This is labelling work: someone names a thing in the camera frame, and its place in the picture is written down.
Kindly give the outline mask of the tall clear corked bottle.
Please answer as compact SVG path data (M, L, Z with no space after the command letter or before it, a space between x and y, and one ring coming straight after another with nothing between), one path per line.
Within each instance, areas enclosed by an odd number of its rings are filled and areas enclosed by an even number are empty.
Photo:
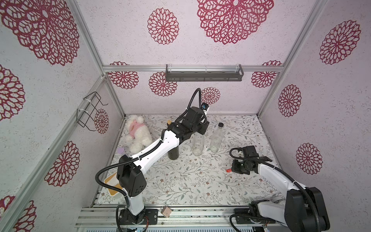
M195 133L192 144L192 153L194 156L200 156L204 149L205 136L200 133Z

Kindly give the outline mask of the dark green wine bottle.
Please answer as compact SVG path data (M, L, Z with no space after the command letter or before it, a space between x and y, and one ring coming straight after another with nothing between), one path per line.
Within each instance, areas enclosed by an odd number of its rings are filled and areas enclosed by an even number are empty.
M167 126L168 126L169 131L171 131L170 128L169 128L171 124L172 124L172 121L168 120L167 121ZM173 149L169 150L167 154L168 154L168 158L170 160L177 160L179 158L179 155L180 155L179 142L178 142L178 145L176 147L174 147Z

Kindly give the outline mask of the clear bottle with red label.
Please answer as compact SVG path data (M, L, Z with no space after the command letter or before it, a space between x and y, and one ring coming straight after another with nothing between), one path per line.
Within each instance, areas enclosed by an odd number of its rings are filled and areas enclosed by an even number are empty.
M210 150L212 153L217 153L221 146L221 143L224 137L223 129L224 129L224 123L220 122L211 138Z

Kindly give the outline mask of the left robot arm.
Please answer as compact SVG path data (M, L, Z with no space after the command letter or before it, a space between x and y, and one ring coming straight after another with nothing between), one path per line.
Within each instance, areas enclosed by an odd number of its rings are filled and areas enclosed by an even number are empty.
M127 208L132 216L136 217L145 210L142 192L147 186L144 175L149 168L193 134L204 135L209 125L208 110L206 103L201 107L190 107L184 116L168 124L161 137L149 147L130 158L123 156L120 159L119 162L124 164L118 167L117 179L126 194Z

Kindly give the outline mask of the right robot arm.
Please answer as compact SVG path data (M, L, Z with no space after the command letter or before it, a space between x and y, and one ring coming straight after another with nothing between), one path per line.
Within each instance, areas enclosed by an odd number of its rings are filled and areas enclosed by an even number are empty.
M232 148L231 171L237 174L259 174L271 182L284 195L284 204L270 200L252 201L247 209L236 209L230 219L238 224L280 223L292 232L323 232L330 229L324 198L315 187L307 187L260 156L254 146Z

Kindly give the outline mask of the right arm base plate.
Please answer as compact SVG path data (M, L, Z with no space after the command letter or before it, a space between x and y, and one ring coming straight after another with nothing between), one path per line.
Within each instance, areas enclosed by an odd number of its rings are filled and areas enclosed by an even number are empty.
M258 216L254 216L250 213L249 208L235 208L234 218L236 219L237 224L266 224L270 223L269 220L263 220Z

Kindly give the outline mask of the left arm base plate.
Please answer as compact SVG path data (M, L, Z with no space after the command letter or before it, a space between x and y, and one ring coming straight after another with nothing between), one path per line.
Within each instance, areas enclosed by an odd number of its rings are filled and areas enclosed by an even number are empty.
M118 222L120 225L156 225L158 220L157 209L142 210L138 215L133 215L129 209L120 210Z

